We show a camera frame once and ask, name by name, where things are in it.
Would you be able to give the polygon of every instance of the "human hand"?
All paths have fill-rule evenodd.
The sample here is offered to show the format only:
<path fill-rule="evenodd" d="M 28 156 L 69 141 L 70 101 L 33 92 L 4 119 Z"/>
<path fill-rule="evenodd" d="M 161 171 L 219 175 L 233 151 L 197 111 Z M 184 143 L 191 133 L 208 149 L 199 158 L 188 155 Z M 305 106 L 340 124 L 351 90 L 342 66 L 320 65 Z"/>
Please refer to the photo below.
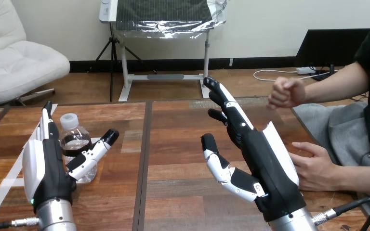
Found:
<path fill-rule="evenodd" d="M 268 108 L 295 107 L 305 100 L 304 82 L 298 78 L 278 77 L 269 95 Z"/>
<path fill-rule="evenodd" d="M 299 189 L 304 191 L 336 191 L 337 176 L 341 166 L 333 164 L 325 148 L 308 143 L 292 143 L 294 147 L 309 152 L 313 157 L 290 153 L 300 179 Z"/>

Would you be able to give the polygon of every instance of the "plastic water bottle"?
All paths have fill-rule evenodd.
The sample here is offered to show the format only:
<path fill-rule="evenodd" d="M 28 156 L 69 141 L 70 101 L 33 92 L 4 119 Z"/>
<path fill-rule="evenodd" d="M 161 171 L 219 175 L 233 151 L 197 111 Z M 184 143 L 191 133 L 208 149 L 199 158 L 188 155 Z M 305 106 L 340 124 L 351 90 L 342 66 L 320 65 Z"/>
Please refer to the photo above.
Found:
<path fill-rule="evenodd" d="M 63 159 L 69 163 L 74 157 L 92 146 L 89 132 L 80 126 L 76 114 L 69 113 L 60 117 L 63 131 L 60 133 L 60 146 L 62 147 Z M 77 183 L 91 182 L 97 173 L 97 164 Z"/>

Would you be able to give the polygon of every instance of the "gray pants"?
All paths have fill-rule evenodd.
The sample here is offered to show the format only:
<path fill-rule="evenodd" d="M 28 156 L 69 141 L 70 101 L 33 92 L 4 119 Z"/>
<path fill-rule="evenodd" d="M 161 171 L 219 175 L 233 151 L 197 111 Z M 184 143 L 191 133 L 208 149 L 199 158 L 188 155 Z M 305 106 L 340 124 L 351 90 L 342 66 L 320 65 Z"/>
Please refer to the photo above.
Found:
<path fill-rule="evenodd" d="M 333 162 L 343 166 L 370 166 L 370 142 L 364 119 L 365 102 L 324 107 L 303 104 L 294 110 Z M 363 208 L 370 213 L 370 205 Z"/>

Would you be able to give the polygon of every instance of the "white armchair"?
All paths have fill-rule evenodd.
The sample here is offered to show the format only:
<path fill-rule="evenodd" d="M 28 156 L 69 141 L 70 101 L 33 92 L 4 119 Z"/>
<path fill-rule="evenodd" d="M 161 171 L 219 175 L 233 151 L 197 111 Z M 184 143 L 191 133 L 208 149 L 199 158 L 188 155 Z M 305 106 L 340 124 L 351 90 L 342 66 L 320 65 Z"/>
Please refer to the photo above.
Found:
<path fill-rule="evenodd" d="M 64 77 L 70 63 L 50 47 L 26 41 L 22 23 L 10 0 L 0 0 L 0 104 L 27 100 L 54 89 L 19 98 L 29 91 Z"/>

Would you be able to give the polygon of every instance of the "person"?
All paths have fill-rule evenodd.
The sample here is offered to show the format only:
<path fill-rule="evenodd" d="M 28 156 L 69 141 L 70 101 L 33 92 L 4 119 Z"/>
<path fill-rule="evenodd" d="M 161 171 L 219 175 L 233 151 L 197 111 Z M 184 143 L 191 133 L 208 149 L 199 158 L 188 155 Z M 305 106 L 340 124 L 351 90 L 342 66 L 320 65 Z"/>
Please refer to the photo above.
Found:
<path fill-rule="evenodd" d="M 369 91 L 368 103 L 324 107 L 323 102 Z M 329 78 L 305 86 L 297 78 L 279 77 L 268 107 L 292 108 L 319 145 L 294 142 L 313 157 L 290 154 L 305 191 L 355 191 L 370 194 L 370 32 L 355 62 Z"/>

